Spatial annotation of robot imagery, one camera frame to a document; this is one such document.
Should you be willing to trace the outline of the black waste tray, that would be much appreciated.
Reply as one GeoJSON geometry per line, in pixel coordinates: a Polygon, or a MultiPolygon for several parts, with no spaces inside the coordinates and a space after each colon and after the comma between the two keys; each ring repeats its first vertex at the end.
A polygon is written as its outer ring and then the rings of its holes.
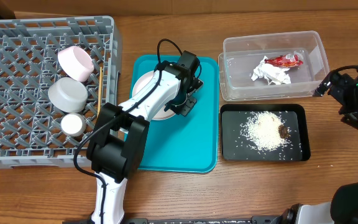
{"type": "Polygon", "coordinates": [[[311,156],[305,110],[297,104],[227,104],[221,111],[221,148],[223,157],[232,161],[307,161],[311,156]],[[278,151],[258,154],[250,149],[235,149],[234,138],[239,130],[238,125],[246,111],[293,111],[298,117],[301,145],[282,153],[278,151]]]}

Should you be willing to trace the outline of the small white cup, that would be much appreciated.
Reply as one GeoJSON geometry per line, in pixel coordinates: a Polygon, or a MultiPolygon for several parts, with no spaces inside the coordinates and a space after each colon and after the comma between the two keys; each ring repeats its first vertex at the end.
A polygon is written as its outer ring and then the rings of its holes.
{"type": "Polygon", "coordinates": [[[67,136],[80,136],[86,129],[85,118],[78,113],[66,114],[61,120],[60,127],[67,136]]]}

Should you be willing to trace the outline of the pile of rice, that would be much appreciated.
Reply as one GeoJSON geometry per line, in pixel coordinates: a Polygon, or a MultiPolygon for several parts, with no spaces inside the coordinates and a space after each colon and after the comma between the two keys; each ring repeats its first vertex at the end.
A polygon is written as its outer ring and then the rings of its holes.
{"type": "Polygon", "coordinates": [[[246,111],[241,112],[237,136],[234,138],[235,149],[250,149],[258,154],[285,149],[292,150],[301,145],[298,117],[293,111],[246,111]],[[278,127],[288,128],[290,136],[282,139],[278,127]]]}

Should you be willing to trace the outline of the teal serving tray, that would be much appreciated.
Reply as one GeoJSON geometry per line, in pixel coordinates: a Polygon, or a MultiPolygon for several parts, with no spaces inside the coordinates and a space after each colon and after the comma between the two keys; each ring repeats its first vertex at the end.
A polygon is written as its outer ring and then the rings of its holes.
{"type": "Polygon", "coordinates": [[[150,122],[140,170],[207,173],[218,159],[219,67],[200,57],[204,85],[187,116],[150,122]]]}

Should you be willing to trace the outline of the clear plastic waste bin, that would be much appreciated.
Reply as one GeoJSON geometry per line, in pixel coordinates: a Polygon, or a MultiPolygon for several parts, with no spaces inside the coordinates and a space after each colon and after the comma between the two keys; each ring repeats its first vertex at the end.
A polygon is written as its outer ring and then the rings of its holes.
{"type": "Polygon", "coordinates": [[[226,101],[311,96],[329,72],[315,31],[226,38],[219,55],[226,101]]]}

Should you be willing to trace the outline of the red snack wrapper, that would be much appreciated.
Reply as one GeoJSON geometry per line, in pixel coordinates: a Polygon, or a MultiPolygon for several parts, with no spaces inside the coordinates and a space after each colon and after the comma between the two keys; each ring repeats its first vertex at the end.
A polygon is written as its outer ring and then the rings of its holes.
{"type": "Polygon", "coordinates": [[[280,68],[293,68],[303,64],[303,61],[300,60],[299,56],[296,54],[286,54],[275,58],[267,58],[264,62],[280,68]]]}

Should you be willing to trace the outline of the brown food scrap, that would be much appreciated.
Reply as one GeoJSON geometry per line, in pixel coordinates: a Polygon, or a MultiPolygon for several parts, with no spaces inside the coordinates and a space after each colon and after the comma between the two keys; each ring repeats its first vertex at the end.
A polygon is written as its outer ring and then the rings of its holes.
{"type": "Polygon", "coordinates": [[[288,132],[288,128],[284,126],[283,124],[278,127],[279,135],[282,139],[286,139],[290,136],[288,132]]]}

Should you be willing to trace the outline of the grey-white bowl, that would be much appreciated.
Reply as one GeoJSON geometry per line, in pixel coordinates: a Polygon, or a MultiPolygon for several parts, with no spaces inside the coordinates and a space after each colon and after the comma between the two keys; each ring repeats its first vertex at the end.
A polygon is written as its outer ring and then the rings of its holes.
{"type": "Polygon", "coordinates": [[[48,98],[61,111],[77,113],[85,108],[88,91],[81,82],[63,77],[48,89],[48,98]]]}

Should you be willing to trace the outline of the white round plate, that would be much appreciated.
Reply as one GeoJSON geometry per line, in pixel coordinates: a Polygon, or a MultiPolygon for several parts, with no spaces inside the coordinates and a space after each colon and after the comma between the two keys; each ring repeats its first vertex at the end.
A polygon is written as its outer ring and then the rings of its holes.
{"type": "MultiPolygon", "coordinates": [[[[135,83],[131,99],[138,102],[155,86],[158,78],[158,70],[154,73],[149,71],[142,75],[135,83]]],[[[165,112],[165,105],[177,96],[179,89],[179,79],[175,75],[163,71],[158,87],[136,109],[133,109],[131,114],[134,116],[141,115],[147,121],[171,118],[174,112],[172,110],[165,112]]]]}

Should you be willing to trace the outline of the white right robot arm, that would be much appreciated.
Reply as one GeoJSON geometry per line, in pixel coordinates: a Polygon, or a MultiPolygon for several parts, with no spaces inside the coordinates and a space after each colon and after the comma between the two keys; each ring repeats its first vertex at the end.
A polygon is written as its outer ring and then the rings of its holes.
{"type": "MultiPolygon", "coordinates": [[[[358,65],[330,71],[319,84],[314,96],[331,95],[342,107],[341,121],[358,130],[358,65]]],[[[272,220],[272,223],[358,223],[358,183],[340,187],[329,208],[295,204],[272,220]]]]}

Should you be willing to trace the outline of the pink bowl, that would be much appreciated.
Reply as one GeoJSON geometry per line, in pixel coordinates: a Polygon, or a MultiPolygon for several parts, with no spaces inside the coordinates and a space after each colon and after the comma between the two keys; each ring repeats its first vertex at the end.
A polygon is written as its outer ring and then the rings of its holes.
{"type": "Polygon", "coordinates": [[[79,82],[87,81],[94,70],[90,55],[77,46],[59,51],[58,62],[69,77],[79,82]]]}

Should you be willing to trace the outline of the white napkin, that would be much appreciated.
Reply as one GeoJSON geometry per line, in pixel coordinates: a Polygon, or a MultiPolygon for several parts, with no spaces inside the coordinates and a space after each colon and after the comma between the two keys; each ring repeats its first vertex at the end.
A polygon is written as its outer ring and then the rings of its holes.
{"type": "Polygon", "coordinates": [[[252,81],[263,78],[267,81],[268,85],[272,83],[275,85],[291,83],[290,76],[287,73],[289,68],[276,67],[265,62],[265,59],[267,59],[266,56],[264,56],[259,65],[254,68],[253,74],[250,76],[252,81]]]}

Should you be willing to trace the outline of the wooden chopstick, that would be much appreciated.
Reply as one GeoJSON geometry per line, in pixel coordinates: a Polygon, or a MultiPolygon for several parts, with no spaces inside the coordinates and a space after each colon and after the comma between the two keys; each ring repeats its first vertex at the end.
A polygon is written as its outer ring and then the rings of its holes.
{"type": "Polygon", "coordinates": [[[99,68],[99,87],[98,87],[98,115],[101,110],[101,102],[102,102],[102,92],[103,92],[103,67],[99,68]]]}

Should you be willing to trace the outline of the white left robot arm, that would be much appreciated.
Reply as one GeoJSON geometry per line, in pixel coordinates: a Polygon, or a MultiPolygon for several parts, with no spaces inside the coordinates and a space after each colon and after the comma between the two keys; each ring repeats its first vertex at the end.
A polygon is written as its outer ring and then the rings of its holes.
{"type": "Polygon", "coordinates": [[[198,57],[184,51],[177,62],[159,62],[152,79],[119,106],[106,103],[90,136],[86,157],[97,178],[97,201],[89,223],[120,223],[128,178],[144,155],[150,121],[160,110],[186,116],[203,86],[198,57]]]}

